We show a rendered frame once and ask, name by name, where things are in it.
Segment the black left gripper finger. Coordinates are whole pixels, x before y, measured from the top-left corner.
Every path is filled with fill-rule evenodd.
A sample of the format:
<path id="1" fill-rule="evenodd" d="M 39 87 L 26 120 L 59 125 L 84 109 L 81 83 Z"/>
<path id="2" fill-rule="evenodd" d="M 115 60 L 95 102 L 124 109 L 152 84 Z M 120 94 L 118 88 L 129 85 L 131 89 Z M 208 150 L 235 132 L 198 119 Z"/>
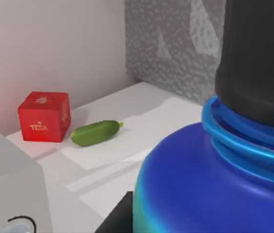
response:
<path id="1" fill-rule="evenodd" d="M 133 192 L 128 191 L 96 229 L 96 233 L 133 233 L 132 198 Z"/>

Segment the blue bottle with black cap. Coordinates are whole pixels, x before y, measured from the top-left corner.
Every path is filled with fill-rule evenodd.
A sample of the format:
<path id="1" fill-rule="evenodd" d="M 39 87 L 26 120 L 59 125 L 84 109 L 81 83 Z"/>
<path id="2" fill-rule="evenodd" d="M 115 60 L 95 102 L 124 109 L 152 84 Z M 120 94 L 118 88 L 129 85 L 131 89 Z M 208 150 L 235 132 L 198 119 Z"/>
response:
<path id="1" fill-rule="evenodd" d="M 145 158 L 132 233 L 274 233 L 274 0 L 226 0 L 215 96 Z"/>

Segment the green cucumber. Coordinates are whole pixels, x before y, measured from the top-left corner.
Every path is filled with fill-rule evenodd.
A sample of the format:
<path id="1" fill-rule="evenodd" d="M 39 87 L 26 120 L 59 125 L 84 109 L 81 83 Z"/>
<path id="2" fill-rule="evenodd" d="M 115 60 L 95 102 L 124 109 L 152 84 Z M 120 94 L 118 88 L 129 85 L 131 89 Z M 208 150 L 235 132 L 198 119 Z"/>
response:
<path id="1" fill-rule="evenodd" d="M 103 120 L 77 128 L 71 134 L 74 144 L 87 147 L 99 144 L 114 137 L 124 126 L 123 122 L 116 120 Z"/>

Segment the pale round knob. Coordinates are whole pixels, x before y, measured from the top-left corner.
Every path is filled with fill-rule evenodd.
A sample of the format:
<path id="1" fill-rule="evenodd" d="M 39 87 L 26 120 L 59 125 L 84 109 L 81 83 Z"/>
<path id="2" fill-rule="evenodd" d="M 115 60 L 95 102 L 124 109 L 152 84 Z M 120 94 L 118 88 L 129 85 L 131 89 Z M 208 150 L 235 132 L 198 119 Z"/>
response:
<path id="1" fill-rule="evenodd" d="M 37 233 L 37 227 L 31 217 L 15 216 L 7 220 L 0 233 Z"/>

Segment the pale grey appliance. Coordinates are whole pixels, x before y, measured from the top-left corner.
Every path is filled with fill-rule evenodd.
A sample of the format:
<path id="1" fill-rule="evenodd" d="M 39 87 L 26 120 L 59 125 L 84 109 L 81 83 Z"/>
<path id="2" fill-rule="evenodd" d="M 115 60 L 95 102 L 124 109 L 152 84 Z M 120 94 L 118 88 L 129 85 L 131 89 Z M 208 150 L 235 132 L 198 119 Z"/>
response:
<path id="1" fill-rule="evenodd" d="M 37 233 L 53 233 L 42 167 L 0 133 L 0 230 L 15 216 L 31 217 Z"/>

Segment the red cube box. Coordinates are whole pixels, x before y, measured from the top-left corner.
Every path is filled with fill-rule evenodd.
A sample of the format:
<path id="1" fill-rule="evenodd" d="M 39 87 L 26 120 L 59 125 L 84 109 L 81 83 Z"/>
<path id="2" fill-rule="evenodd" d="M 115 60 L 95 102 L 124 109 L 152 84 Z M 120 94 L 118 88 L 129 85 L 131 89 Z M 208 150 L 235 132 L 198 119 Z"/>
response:
<path id="1" fill-rule="evenodd" d="M 71 123 L 66 92 L 31 92 L 18 107 L 23 140 L 62 142 Z"/>

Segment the grey speckled cabinet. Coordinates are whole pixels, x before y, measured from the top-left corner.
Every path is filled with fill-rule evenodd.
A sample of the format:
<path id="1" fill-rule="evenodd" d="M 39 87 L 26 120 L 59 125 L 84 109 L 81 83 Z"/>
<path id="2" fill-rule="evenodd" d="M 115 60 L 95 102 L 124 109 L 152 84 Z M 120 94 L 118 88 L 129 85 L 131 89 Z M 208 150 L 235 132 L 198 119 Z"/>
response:
<path id="1" fill-rule="evenodd" d="M 226 0 L 124 0 L 126 74 L 204 104 L 214 94 Z"/>

